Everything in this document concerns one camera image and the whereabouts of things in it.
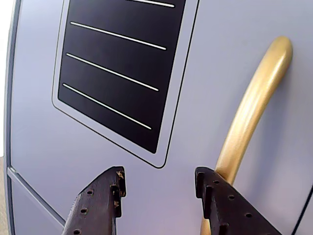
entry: black panel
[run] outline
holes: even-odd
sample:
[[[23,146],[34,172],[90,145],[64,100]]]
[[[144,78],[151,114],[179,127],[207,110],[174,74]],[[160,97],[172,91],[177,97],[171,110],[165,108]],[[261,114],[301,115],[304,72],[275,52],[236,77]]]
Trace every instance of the black panel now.
[[[62,102],[153,153],[185,0],[167,3],[175,7],[71,0],[58,93]]]

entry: white line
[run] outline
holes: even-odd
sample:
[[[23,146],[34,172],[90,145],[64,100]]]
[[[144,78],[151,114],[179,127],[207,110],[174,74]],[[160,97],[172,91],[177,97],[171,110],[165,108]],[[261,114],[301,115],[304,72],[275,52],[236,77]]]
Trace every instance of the white line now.
[[[130,78],[130,77],[124,76],[124,75],[122,75],[122,74],[120,74],[120,73],[114,72],[114,71],[112,71],[112,70],[110,70],[110,69],[107,69],[107,68],[102,67],[102,66],[100,66],[100,65],[94,64],[94,63],[92,63],[92,62],[90,62],[90,61],[88,61],[88,60],[84,60],[84,59],[82,59],[82,58],[80,58],[80,57],[77,57],[77,56],[72,55],[72,54],[69,54],[69,53],[67,53],[67,56],[72,57],[72,58],[74,58],[74,59],[76,59],[76,60],[79,60],[79,61],[81,61],[81,62],[84,62],[84,63],[86,63],[86,64],[95,66],[96,68],[99,68],[99,69],[104,70],[104,71],[106,71],[106,72],[110,72],[110,73],[112,73],[112,74],[114,74],[114,75],[120,76],[120,77],[122,77],[122,78],[125,78],[125,79],[127,79],[127,80],[130,80],[130,81],[132,81],[132,82],[135,82],[135,83],[137,83],[137,84],[139,84],[139,85],[142,85],[142,86],[144,86],[144,87],[150,88],[150,89],[152,89],[152,90],[158,92],[158,89],[155,88],[155,87],[149,86],[149,85],[147,85],[147,84],[144,84],[144,83],[142,83],[142,82],[139,82],[139,81],[137,81],[137,80],[134,80],[134,79],[132,79],[132,78]]]
[[[133,41],[133,42],[141,43],[141,44],[144,44],[144,45],[147,45],[147,46],[151,46],[151,47],[155,47],[155,48],[158,48],[158,49],[161,49],[161,50],[166,50],[166,47],[161,47],[161,46],[158,46],[158,45],[155,45],[155,44],[152,44],[152,43],[141,41],[141,40],[138,40],[138,39],[135,39],[135,38],[126,37],[126,36],[123,36],[123,35],[120,35],[120,34],[117,34],[117,33],[112,33],[112,32],[105,31],[105,30],[102,30],[102,29],[99,29],[99,28],[95,28],[95,27],[91,27],[91,26],[88,26],[88,25],[85,25],[85,24],[76,23],[76,22],[71,22],[70,24],[76,25],[76,26],[80,26],[80,27],[83,27],[83,28],[87,28],[87,29],[91,29],[91,30],[94,30],[94,31],[98,31],[98,32],[101,32],[101,33],[106,33],[106,34],[109,34],[109,35],[112,35],[112,36],[115,36],[115,37],[127,39],[127,40],[130,40],[130,41]]]
[[[107,109],[110,109],[111,111],[113,111],[113,112],[115,112],[115,113],[117,113],[117,114],[120,114],[121,116],[123,116],[123,117],[125,117],[125,118],[128,118],[129,120],[132,120],[133,122],[136,122],[137,124],[142,125],[142,126],[146,127],[146,128],[149,129],[149,130],[152,130],[152,128],[151,128],[150,126],[147,126],[147,125],[141,123],[140,121],[137,121],[137,120],[135,120],[135,119],[133,119],[133,118],[127,116],[126,114],[123,114],[123,113],[121,113],[121,112],[115,110],[114,108],[111,108],[110,106],[101,103],[100,101],[98,101],[98,100],[96,100],[96,99],[90,97],[89,95],[86,95],[86,94],[84,94],[84,93],[82,93],[82,92],[76,90],[75,88],[73,88],[73,87],[71,87],[71,86],[69,86],[69,85],[67,85],[67,84],[65,84],[65,83],[63,83],[62,85],[63,85],[64,87],[66,87],[66,88],[68,88],[68,89],[70,89],[70,90],[72,90],[72,91],[74,91],[74,92],[76,92],[76,93],[82,95],[83,97],[85,97],[85,98],[87,98],[87,99],[90,99],[91,101],[93,101],[93,102],[95,102],[95,103],[97,103],[97,104],[99,104],[99,105],[101,105],[101,106],[103,106],[103,107],[105,107],[105,108],[107,108]]]
[[[175,7],[174,4],[169,4],[169,3],[159,2],[159,1],[148,1],[148,0],[130,0],[130,1],[139,1],[139,2],[144,2],[144,3],[159,5],[159,6],[167,6],[171,8]]]

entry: hole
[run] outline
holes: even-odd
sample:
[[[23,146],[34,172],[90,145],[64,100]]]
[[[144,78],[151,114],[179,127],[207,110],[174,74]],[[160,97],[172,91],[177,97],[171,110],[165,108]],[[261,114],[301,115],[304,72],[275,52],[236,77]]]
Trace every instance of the hole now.
[[[75,229],[74,232],[73,232],[73,234],[79,235],[79,234],[80,234],[80,230],[79,230],[79,229]]]
[[[229,224],[227,224],[227,223],[221,224],[220,225],[219,235],[226,235],[227,234],[227,230],[228,230],[228,226],[229,226]]]
[[[82,209],[80,210],[80,213],[85,214],[85,213],[87,213],[87,211],[88,211],[87,208],[82,208]]]

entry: screw hole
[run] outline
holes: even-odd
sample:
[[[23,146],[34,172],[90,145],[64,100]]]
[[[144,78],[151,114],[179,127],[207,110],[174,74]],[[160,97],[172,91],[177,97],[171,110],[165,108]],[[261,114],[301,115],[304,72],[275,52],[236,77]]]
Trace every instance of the screw hole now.
[[[75,229],[74,232],[73,232],[73,234],[79,235],[79,234],[80,234],[80,230],[79,230],[79,229]]]
[[[247,213],[247,214],[246,214],[246,217],[247,217],[247,218],[251,218],[252,215],[251,215],[250,213]]]
[[[87,211],[88,211],[87,208],[82,208],[82,209],[80,210],[80,213],[85,214],[85,213],[87,213]]]
[[[220,225],[219,235],[226,235],[227,230],[228,230],[228,226],[229,226],[229,224],[227,224],[227,223]]]

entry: gray surface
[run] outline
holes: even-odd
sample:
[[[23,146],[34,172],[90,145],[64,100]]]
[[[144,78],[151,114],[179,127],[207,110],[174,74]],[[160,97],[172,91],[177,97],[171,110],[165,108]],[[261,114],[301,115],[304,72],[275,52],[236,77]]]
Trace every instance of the gray surface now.
[[[313,222],[313,199],[310,200],[310,203],[301,220],[296,235],[312,234],[312,222]]]
[[[3,175],[3,157],[0,157],[0,235],[8,235]]]
[[[13,77],[13,167],[66,218],[82,188],[123,165],[128,195],[118,234],[199,234],[194,169],[214,167],[258,63],[271,41],[286,35],[294,46],[291,68],[252,137],[235,187],[290,234],[313,183],[312,6],[201,0],[168,160],[157,170],[53,107],[62,1],[24,0]]]
[[[11,170],[12,201],[16,235],[60,235],[63,226],[20,183]]]

